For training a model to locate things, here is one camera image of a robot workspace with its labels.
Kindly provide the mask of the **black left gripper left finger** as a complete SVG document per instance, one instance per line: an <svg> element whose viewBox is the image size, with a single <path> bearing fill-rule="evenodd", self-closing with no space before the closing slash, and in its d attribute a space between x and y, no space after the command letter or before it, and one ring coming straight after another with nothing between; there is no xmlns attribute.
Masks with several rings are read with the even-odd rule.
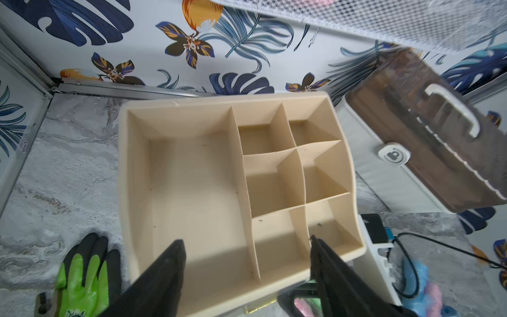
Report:
<svg viewBox="0 0 507 317"><path fill-rule="evenodd" d="M176 316L182 296L186 249L175 240L101 316Z"/></svg>

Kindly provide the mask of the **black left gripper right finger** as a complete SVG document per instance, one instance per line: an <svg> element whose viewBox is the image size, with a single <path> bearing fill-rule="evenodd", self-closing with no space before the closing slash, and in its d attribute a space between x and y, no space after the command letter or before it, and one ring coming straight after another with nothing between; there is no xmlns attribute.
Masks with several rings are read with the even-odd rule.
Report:
<svg viewBox="0 0 507 317"><path fill-rule="evenodd" d="M317 284L324 316L416 315L385 302L322 239L310 240L310 277Z"/></svg>

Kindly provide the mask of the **beige drawer organizer cabinet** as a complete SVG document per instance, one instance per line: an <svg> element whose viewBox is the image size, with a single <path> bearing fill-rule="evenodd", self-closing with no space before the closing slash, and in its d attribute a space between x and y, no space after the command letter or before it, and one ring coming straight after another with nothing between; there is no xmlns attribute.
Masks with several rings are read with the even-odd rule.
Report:
<svg viewBox="0 0 507 317"><path fill-rule="evenodd" d="M310 277L312 236L366 252L347 139L324 92L135 100L119 115L132 282L175 241L179 316L217 316Z"/></svg>

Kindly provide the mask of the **green black work glove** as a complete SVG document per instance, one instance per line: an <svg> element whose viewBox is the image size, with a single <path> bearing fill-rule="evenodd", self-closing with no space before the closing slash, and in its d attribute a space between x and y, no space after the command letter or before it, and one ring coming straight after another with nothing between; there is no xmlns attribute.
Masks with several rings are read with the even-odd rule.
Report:
<svg viewBox="0 0 507 317"><path fill-rule="evenodd" d="M36 297L34 316L100 316L121 294L121 254L108 238L92 232L59 267L51 299Z"/></svg>

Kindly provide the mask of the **brown lid storage box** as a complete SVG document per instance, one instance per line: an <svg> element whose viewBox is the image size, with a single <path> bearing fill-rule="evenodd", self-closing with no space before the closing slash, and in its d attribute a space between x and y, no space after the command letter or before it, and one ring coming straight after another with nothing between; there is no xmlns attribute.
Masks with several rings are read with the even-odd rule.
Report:
<svg viewBox="0 0 507 317"><path fill-rule="evenodd" d="M355 170L394 213L506 203L506 136L410 50L335 107Z"/></svg>

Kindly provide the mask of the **white mesh wall basket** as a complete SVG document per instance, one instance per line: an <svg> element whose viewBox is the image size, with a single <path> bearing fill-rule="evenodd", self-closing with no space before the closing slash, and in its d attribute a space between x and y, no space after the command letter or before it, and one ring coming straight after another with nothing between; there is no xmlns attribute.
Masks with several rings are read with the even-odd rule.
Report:
<svg viewBox="0 0 507 317"><path fill-rule="evenodd" d="M486 40L506 23L505 1L220 1L220 5L442 53Z"/></svg>

